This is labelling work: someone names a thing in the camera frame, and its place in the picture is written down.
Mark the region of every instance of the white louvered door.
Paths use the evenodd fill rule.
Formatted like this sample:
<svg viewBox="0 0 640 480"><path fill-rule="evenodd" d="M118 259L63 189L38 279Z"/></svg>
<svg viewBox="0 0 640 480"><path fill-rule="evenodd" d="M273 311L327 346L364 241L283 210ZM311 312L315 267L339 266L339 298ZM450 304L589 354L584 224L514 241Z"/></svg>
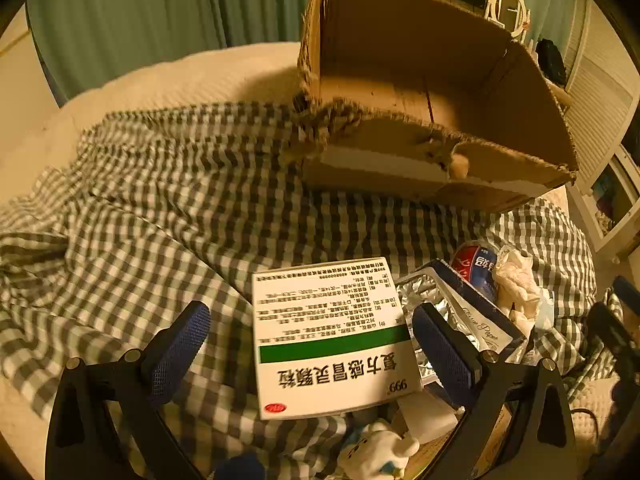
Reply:
<svg viewBox="0 0 640 480"><path fill-rule="evenodd" d="M640 94L638 71L593 0L566 90L574 98L565 118L580 162L577 184L587 193L619 147Z"/></svg>
<svg viewBox="0 0 640 480"><path fill-rule="evenodd" d="M574 68L575 58L578 56L580 48L580 39L582 38L582 30L584 28L584 18L587 13L587 0L575 0L574 17L571 23L571 31L569 33L569 41L567 41L562 60L566 74L569 76Z"/></svg>

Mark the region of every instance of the red logo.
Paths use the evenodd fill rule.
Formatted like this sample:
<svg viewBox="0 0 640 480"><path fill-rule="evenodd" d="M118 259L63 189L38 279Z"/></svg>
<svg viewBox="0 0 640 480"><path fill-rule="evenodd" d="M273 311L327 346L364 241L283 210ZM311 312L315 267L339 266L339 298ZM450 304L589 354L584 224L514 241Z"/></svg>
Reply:
<svg viewBox="0 0 640 480"><path fill-rule="evenodd" d="M287 406L281 402L272 402L271 404L267 404L264 409L269 413L282 413L287 409Z"/></svg>
<svg viewBox="0 0 640 480"><path fill-rule="evenodd" d="M456 253L453 258L453 263L451 264L453 270L456 270L458 274L468 282L470 281L469 276L471 275L471 269L473 267L477 251L478 246L475 245L463 247Z"/></svg>

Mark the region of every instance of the white mattress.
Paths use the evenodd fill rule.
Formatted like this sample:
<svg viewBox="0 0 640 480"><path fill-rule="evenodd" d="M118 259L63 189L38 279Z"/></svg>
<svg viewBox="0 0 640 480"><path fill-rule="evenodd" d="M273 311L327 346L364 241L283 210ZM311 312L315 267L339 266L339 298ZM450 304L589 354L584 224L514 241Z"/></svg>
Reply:
<svg viewBox="0 0 640 480"><path fill-rule="evenodd" d="M0 182L9 185L0 187L0 203L29 192L45 167L67 164L79 133L108 112L239 100L290 104L298 90L299 48L299 43L265 43L201 52L136 70L79 95L4 157ZM568 214L564 187L548 198ZM0 433L34 480L44 478L47 427L0 375Z"/></svg>

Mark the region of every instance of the gingham blanket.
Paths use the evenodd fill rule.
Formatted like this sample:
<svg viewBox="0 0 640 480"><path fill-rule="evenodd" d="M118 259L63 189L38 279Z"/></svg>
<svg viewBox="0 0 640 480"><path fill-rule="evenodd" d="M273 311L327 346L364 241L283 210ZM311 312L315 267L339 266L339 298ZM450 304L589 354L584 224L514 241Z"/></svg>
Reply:
<svg viewBox="0 0 640 480"><path fill-rule="evenodd" d="M68 358L115 360L200 299L210 336L165 409L185 452L204 474L253 449L270 479L322 477L350 419L258 418L252 272L383 255L397 278L473 238L533 256L558 313L536 348L558 362L570 397L610 373L582 332L590 250L558 208L537 199L496 215L309 192L280 158L297 132L290 113L213 104L110 114L82 134L69 168L48 169L0 209L0 362L37 413L49 416Z"/></svg>

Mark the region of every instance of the red and blue can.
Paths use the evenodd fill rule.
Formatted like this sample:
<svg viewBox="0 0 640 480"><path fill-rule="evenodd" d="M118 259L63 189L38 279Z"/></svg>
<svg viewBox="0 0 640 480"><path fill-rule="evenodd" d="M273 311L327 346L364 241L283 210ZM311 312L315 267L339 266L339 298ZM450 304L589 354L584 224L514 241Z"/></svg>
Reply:
<svg viewBox="0 0 640 480"><path fill-rule="evenodd" d="M495 304L497 293L494 267L497 259L497 252L491 245L474 240L458 248L451 261L451 267Z"/></svg>

